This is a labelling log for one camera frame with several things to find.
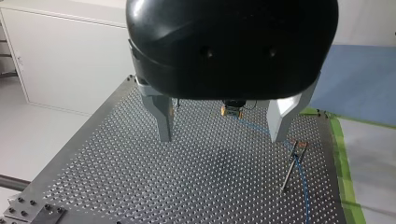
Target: metal rod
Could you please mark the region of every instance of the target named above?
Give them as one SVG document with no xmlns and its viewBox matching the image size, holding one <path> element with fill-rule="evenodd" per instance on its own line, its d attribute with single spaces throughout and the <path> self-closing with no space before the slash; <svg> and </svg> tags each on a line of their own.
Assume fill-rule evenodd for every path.
<svg viewBox="0 0 396 224">
<path fill-rule="evenodd" d="M 279 195 L 282 195 L 282 192 L 285 191 L 286 186 L 288 185 L 288 182 L 290 180 L 291 172 L 293 171 L 294 165 L 296 163 L 296 160 L 294 159 L 294 157 L 296 156 L 295 151 L 296 151 L 296 148 L 297 148 L 297 144 L 299 144 L 299 142 L 295 141 L 294 145 L 293 145 L 293 150 L 291 151 L 291 154 L 290 154 L 290 157 L 292 158 L 292 163 L 291 163 L 290 168 L 288 170 L 288 174 L 286 175 L 285 181 L 283 182 L 282 188 L 280 188 Z"/>
<path fill-rule="evenodd" d="M 0 58 L 12 58 L 12 55 L 10 54 L 0 54 Z"/>
<path fill-rule="evenodd" d="M 17 71 L 0 73 L 0 78 L 2 78 L 2 77 L 17 77 L 17 76 L 18 76 Z"/>
<path fill-rule="evenodd" d="M 291 176 L 291 172 L 293 171 L 293 168 L 294 168 L 295 164 L 296 164 L 296 160 L 293 160 L 293 162 L 290 165 L 288 174 L 286 175 L 285 181 L 283 182 L 282 188 L 280 189 L 280 192 L 279 192 L 280 195 L 282 194 L 282 192 L 285 191 L 285 188 L 288 185 L 288 182 L 289 182 L 289 179 L 290 179 L 290 176 Z"/>
<path fill-rule="evenodd" d="M 14 189 L 22 192 L 27 188 L 28 185 L 30 185 L 30 181 L 17 179 L 6 175 L 0 175 L 1 188 Z"/>
</svg>

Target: gray floor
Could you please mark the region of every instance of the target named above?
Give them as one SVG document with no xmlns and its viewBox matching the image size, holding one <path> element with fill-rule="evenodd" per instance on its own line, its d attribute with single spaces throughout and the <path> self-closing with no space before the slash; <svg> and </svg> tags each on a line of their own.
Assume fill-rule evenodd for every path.
<svg viewBox="0 0 396 224">
<path fill-rule="evenodd" d="M 396 130 L 340 122 L 356 201 L 366 222 L 396 223 Z"/>
<path fill-rule="evenodd" d="M 0 174 L 33 180 L 87 119 L 28 105 L 18 78 L 1 78 Z M 0 188 L 0 213 L 15 193 Z"/>
</svg>

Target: mounting hole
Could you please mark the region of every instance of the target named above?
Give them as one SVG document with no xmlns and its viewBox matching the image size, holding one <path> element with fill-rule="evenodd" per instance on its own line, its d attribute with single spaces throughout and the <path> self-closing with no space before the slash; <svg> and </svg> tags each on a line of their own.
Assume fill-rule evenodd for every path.
<svg viewBox="0 0 396 224">
<path fill-rule="evenodd" d="M 207 59 L 213 58 L 213 50 L 208 46 L 201 47 L 199 52 L 203 57 Z"/>
</svg>

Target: white wall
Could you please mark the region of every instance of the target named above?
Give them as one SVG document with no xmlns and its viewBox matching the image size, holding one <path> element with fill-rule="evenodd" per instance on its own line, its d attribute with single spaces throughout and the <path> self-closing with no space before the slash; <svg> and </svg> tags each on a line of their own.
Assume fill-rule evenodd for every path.
<svg viewBox="0 0 396 224">
<path fill-rule="evenodd" d="M 396 47 L 395 0 L 338 0 L 334 44 Z"/>
</svg>

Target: cabinet door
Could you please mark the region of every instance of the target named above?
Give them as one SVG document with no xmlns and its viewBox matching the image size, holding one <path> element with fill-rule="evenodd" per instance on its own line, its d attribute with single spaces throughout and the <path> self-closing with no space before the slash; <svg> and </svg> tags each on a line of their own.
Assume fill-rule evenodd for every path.
<svg viewBox="0 0 396 224">
<path fill-rule="evenodd" d="M 125 28 L 2 9 L 29 102 L 92 114 L 134 75 Z"/>
</svg>

